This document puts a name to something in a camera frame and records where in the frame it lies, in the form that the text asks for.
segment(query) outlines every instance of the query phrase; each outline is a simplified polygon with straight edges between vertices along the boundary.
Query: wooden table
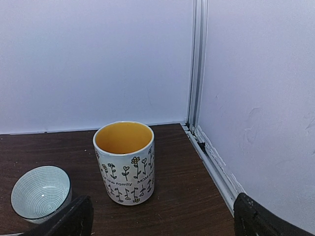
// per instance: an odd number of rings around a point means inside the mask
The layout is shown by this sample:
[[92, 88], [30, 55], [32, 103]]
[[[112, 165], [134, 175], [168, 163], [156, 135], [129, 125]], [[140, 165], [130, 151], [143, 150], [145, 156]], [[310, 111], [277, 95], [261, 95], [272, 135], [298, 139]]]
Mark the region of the wooden table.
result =
[[67, 171], [76, 195], [91, 196], [93, 236], [234, 235], [233, 218], [181, 126], [152, 129], [155, 192], [137, 206], [107, 196], [92, 144], [95, 131], [0, 135], [0, 234], [33, 227], [11, 208], [12, 187], [25, 172], [55, 165]]

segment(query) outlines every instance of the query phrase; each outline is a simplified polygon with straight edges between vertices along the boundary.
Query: cup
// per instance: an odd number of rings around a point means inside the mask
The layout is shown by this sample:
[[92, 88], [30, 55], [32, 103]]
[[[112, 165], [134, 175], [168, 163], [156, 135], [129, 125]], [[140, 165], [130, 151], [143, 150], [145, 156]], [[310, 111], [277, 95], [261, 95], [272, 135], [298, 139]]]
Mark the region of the cup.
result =
[[98, 165], [109, 197], [133, 206], [154, 190], [154, 133], [134, 121], [119, 121], [100, 128], [93, 137]]

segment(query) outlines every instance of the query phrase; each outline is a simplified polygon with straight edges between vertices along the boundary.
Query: ceramic cup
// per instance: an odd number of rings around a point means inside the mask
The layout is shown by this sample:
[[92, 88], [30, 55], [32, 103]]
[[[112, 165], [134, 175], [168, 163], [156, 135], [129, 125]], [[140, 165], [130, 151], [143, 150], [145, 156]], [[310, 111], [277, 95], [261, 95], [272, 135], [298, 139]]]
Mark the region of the ceramic cup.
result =
[[96, 157], [109, 197], [122, 205], [146, 201], [154, 190], [154, 133], [145, 124], [119, 121], [93, 137]]

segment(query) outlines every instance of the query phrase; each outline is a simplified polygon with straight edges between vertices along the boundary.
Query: small bowl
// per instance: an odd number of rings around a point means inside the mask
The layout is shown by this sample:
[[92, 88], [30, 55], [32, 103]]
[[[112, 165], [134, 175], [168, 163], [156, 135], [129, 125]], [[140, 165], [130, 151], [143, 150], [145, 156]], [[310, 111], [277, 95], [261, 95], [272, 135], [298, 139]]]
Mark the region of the small bowl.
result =
[[67, 173], [56, 166], [41, 166], [24, 174], [14, 185], [11, 204], [25, 220], [41, 224], [71, 202]]

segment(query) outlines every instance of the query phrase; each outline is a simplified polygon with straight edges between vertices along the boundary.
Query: white wall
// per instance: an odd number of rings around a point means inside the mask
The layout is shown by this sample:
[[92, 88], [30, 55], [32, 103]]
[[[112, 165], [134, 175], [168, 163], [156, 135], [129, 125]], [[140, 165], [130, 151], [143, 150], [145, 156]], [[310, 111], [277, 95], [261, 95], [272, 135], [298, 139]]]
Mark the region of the white wall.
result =
[[199, 125], [245, 191], [315, 233], [315, 2], [210, 0]]
[[0, 134], [187, 115], [193, 0], [0, 1]]

